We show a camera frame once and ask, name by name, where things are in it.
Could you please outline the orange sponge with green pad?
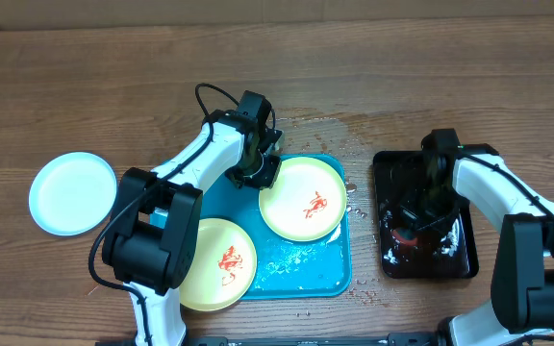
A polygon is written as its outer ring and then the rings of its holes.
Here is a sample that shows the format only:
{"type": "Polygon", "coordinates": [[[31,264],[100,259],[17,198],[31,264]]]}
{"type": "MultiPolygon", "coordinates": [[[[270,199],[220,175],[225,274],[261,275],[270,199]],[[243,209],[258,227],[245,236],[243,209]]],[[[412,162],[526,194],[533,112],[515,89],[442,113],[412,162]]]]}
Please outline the orange sponge with green pad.
{"type": "Polygon", "coordinates": [[[404,246],[417,246],[417,237],[409,229],[394,228],[390,232],[394,240],[404,246]]]}

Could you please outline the light blue plate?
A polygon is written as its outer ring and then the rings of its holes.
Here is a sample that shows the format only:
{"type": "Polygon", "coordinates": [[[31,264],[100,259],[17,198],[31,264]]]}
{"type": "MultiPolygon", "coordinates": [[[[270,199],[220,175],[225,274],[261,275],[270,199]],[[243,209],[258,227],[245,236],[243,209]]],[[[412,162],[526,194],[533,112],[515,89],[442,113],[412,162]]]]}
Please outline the light blue plate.
{"type": "Polygon", "coordinates": [[[87,152],[67,153],[49,161],[35,176],[29,211],[48,234],[80,235],[105,219],[116,192],[116,176],[105,160],[87,152]]]}

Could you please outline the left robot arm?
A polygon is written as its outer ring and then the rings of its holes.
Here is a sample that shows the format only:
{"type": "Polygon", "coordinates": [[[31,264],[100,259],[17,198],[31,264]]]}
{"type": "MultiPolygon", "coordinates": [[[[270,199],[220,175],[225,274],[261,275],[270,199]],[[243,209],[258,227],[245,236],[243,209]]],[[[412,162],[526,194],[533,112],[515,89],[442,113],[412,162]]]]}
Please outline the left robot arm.
{"type": "Polygon", "coordinates": [[[185,343],[178,288],[194,257],[204,193],[221,176],[237,188],[273,186],[282,136],[269,101],[246,90],[233,109],[206,111],[200,134],[175,158],[123,174],[88,271],[130,295],[137,322],[131,344],[185,343]]]}

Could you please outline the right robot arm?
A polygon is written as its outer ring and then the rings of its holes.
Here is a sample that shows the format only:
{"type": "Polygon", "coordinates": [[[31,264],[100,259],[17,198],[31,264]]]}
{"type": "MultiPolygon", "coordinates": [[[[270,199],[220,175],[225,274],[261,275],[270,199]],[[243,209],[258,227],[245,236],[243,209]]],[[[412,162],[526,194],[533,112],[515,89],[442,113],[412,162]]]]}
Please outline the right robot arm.
{"type": "Polygon", "coordinates": [[[488,144],[463,145],[453,129],[434,130],[414,154],[413,189],[398,203],[408,235],[448,230],[471,203],[500,239],[491,298],[451,318],[449,345],[554,342],[554,203],[512,173],[488,144]]]}

